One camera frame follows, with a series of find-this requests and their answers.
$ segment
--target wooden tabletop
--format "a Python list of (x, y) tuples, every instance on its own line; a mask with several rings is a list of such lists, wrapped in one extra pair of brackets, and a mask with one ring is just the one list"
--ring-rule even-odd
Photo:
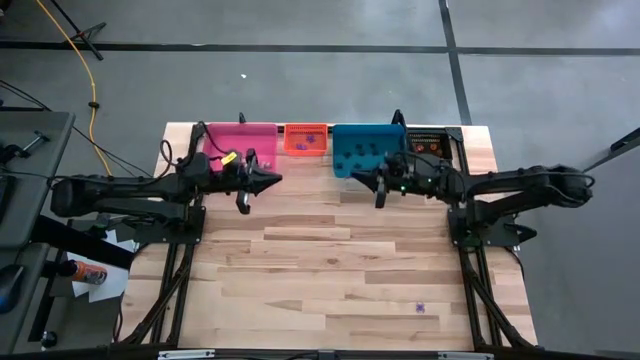
[[(186, 153), (192, 125), (167, 124), (164, 138), (174, 156)], [(488, 128), (468, 126), (463, 133), (471, 173), (496, 171)], [(278, 151), (284, 179), (251, 198), (250, 215), (238, 213), (235, 196), (205, 197), (205, 234), (196, 247), (180, 346), (472, 349), (446, 206), (389, 194), (385, 208), (375, 209), (363, 185), (334, 177), (330, 151), (290, 157), (282, 141)], [(157, 170), (164, 167), (159, 161)], [(121, 337), (156, 300), (166, 251), (151, 245), (133, 264)], [(487, 260), (497, 303), (535, 343), (518, 264), (499, 248), (487, 249)], [(488, 340), (484, 306), (479, 311)], [(172, 312), (173, 303), (164, 336)]]

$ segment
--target orange basket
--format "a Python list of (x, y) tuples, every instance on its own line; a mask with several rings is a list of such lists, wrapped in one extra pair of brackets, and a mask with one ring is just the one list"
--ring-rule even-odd
[(284, 151), (293, 156), (322, 156), (328, 147), (327, 124), (285, 124)]

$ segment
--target yellow tag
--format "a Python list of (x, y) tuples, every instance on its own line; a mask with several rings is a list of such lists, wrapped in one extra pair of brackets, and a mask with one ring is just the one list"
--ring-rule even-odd
[(236, 154), (235, 152), (231, 152), (229, 154), (227, 154), (227, 156), (223, 157), (222, 159), (220, 159), (220, 162), (222, 163), (222, 166), (227, 165), (228, 163), (232, 162), (233, 159), (237, 158), (238, 154)]

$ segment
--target desk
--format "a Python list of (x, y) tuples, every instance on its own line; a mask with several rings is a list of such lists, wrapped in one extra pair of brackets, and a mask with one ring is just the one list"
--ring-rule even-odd
[[(174, 157), (186, 154), (192, 125), (167, 124)], [(488, 128), (463, 127), (463, 134), (471, 173), (496, 171)], [(238, 213), (233, 196), (205, 198), (180, 347), (471, 350), (446, 206), (390, 194), (376, 210), (364, 186), (333, 176), (330, 152), (289, 157), (281, 141), (278, 155), (284, 180), (251, 199), (251, 215)], [(157, 169), (164, 167), (159, 160)], [(153, 244), (134, 261), (123, 336), (156, 300), (166, 251)], [(535, 343), (518, 264), (499, 248), (487, 249), (487, 260), (497, 303)], [(479, 312), (488, 339), (483, 306)]]
[[(7, 167), (12, 171), (47, 177), (55, 175), (74, 119), (75, 116), (68, 113), (0, 112), (0, 141), (4, 145), (24, 146), (35, 138), (34, 130), (41, 131), (51, 139), (34, 148), (28, 159), (16, 158)], [(0, 268), (12, 264), (19, 249), (29, 241), (31, 229), (49, 191), (44, 178), (16, 176), (19, 177), (16, 190), (0, 223)], [(18, 257), (18, 264), (25, 266), (25, 275), (18, 304), (9, 313), (0, 315), (0, 354), (13, 350), (48, 250), (49, 245), (46, 244), (29, 244)]]

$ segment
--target blue bin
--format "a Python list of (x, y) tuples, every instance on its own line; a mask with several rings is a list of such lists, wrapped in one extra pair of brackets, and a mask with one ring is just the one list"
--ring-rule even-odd
[(333, 172), (336, 177), (351, 171), (373, 170), (385, 154), (405, 151), (404, 128), (397, 124), (339, 124), (333, 126)]

